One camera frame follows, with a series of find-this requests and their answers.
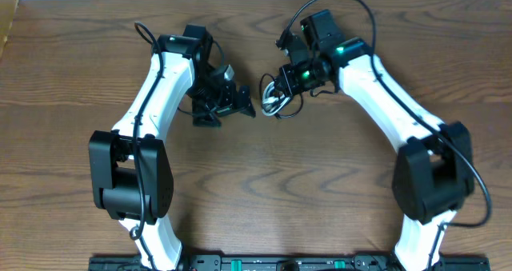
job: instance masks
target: white plastic casing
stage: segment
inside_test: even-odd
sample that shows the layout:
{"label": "white plastic casing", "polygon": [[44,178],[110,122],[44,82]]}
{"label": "white plastic casing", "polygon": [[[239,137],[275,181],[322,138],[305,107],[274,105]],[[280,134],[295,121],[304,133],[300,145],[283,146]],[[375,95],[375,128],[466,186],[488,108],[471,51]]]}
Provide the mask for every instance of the white plastic casing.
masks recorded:
{"label": "white plastic casing", "polygon": [[[194,83],[194,65],[191,60],[183,58],[181,54],[164,52],[162,55],[164,61],[163,77],[144,110],[138,136],[144,137],[146,134],[152,134],[165,143],[170,123],[179,102]],[[151,58],[150,72],[147,74],[147,78],[134,103],[112,130],[119,130],[121,135],[133,135],[134,117],[156,80],[159,69],[160,62],[158,61],[158,55],[155,54]],[[139,224],[138,220],[131,219],[124,219],[119,222],[128,231]],[[146,224],[142,232],[142,238],[153,256],[155,267],[158,270],[173,270],[176,268],[182,252],[182,243],[174,235],[169,214],[159,218],[155,225]],[[142,255],[141,263],[150,267],[148,256],[142,249],[140,240],[135,243]]]}
{"label": "white plastic casing", "polygon": [[[407,106],[422,119],[439,130],[441,119],[435,117],[421,107],[400,85],[387,73],[377,55],[374,55],[377,71],[382,80]],[[422,139],[431,132],[420,126],[375,79],[370,66],[370,56],[364,55],[349,62],[339,70],[339,84],[343,92],[351,96],[372,117],[387,136],[394,150],[407,143],[410,137]],[[404,215],[402,235],[395,246],[395,254],[407,271],[424,270],[428,264],[429,254],[434,244],[438,225],[451,221],[456,212],[446,211],[434,217],[428,224],[422,225]],[[441,233],[434,252],[432,265],[439,260],[444,231]]]}

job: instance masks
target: wooden table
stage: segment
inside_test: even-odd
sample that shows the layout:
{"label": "wooden table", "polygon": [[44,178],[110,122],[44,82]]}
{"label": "wooden table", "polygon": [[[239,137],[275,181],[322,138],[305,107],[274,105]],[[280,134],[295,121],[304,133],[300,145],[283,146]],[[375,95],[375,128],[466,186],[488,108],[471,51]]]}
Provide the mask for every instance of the wooden table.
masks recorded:
{"label": "wooden table", "polygon": [[[22,1],[0,62],[0,269],[86,269],[90,256],[137,252],[94,207],[87,153],[93,131],[109,130],[146,78],[150,50],[134,21],[155,34],[206,25],[257,105],[261,75],[287,61],[274,41],[305,1]],[[466,125],[493,195],[492,221],[450,228],[442,251],[484,254],[493,270],[510,269],[512,0],[365,1],[377,15],[386,68],[433,114]],[[349,36],[369,37],[364,11],[347,0],[306,14],[327,7]],[[307,97],[288,120],[235,114],[221,129],[194,128],[177,114],[167,154],[170,215],[186,245],[345,254],[390,251],[398,240],[394,151],[345,95]],[[477,221],[484,207],[477,190],[456,220]]]}

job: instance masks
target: wood grain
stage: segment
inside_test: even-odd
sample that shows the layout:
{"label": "wood grain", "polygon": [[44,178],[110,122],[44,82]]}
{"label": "wood grain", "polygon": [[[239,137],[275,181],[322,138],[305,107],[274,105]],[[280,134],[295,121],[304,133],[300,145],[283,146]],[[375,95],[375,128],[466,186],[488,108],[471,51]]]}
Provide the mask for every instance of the wood grain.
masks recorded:
{"label": "wood grain", "polygon": [[[134,21],[155,34],[206,25],[257,104],[261,74],[286,62],[274,41],[305,1],[21,2],[0,62],[0,269],[86,269],[95,254],[137,252],[94,207],[87,155],[93,131],[111,128],[146,77],[149,50]],[[485,254],[493,270],[510,269],[512,0],[365,1],[385,66],[432,113],[468,127],[493,195],[491,222],[450,229],[442,251]],[[364,12],[347,0],[307,13],[326,7],[347,34],[368,38]],[[258,112],[222,124],[194,128],[178,114],[168,136],[170,214],[186,245],[238,254],[393,248],[402,226],[390,190],[394,151],[350,98],[306,98],[290,120]],[[477,191],[457,220],[476,221],[484,207]]]}

